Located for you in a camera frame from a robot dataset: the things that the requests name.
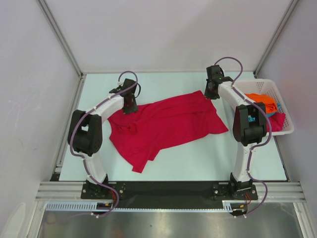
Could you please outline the crimson red t shirt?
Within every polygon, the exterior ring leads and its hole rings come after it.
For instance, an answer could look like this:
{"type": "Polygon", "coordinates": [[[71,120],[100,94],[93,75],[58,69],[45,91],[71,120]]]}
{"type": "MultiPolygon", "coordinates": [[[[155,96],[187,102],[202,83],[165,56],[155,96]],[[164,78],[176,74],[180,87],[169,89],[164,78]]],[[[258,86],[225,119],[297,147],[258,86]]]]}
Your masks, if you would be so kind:
{"type": "Polygon", "coordinates": [[[128,115],[119,110],[108,122],[110,141],[137,173],[162,149],[228,132],[201,91],[140,105],[137,112],[128,115]]]}

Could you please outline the white perforated plastic basket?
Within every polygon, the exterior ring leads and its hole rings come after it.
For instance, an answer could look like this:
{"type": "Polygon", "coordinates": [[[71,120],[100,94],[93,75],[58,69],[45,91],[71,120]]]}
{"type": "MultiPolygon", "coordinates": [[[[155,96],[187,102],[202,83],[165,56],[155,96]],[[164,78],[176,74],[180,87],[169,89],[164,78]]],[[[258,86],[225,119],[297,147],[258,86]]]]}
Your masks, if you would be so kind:
{"type": "Polygon", "coordinates": [[[248,79],[248,80],[238,79],[234,83],[234,86],[236,88],[238,88],[245,95],[252,94],[252,93],[265,94],[265,95],[272,97],[273,99],[275,99],[276,102],[279,102],[281,104],[281,109],[278,112],[286,114],[283,129],[282,129],[282,131],[272,132],[272,136],[291,134],[294,131],[294,126],[293,126],[292,120],[290,118],[290,115],[288,113],[288,110],[283,102],[283,99],[278,91],[278,88],[276,87],[275,83],[272,80],[269,80],[269,79],[248,79]]]}

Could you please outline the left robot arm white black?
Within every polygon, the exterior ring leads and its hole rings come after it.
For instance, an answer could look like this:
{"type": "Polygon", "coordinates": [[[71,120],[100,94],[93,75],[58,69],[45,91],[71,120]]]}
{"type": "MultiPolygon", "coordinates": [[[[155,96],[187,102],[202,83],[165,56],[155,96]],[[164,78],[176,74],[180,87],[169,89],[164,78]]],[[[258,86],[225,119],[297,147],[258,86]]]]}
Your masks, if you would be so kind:
{"type": "Polygon", "coordinates": [[[70,153],[81,158],[86,172],[87,184],[93,185],[92,192],[98,198],[106,197],[109,192],[113,200],[119,200],[118,193],[107,183],[107,173],[103,168],[99,150],[103,143],[103,123],[115,112],[124,114],[138,110],[136,89],[141,90],[138,80],[126,78],[118,82],[117,88],[88,111],[75,110],[72,114],[67,142],[70,153]]]}

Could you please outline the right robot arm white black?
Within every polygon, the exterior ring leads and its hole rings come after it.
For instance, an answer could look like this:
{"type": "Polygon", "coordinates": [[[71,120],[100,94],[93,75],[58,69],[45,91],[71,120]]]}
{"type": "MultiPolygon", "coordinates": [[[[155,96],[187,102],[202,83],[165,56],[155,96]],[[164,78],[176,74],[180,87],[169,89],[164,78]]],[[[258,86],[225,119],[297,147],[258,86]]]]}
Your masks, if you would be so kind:
{"type": "Polygon", "coordinates": [[[254,103],[225,76],[219,65],[207,67],[205,97],[211,100],[224,99],[234,112],[232,132],[238,142],[236,162],[227,185],[217,185],[214,198],[247,199],[256,194],[251,168],[254,149],[266,136],[266,115],[264,103],[254,103]]]}

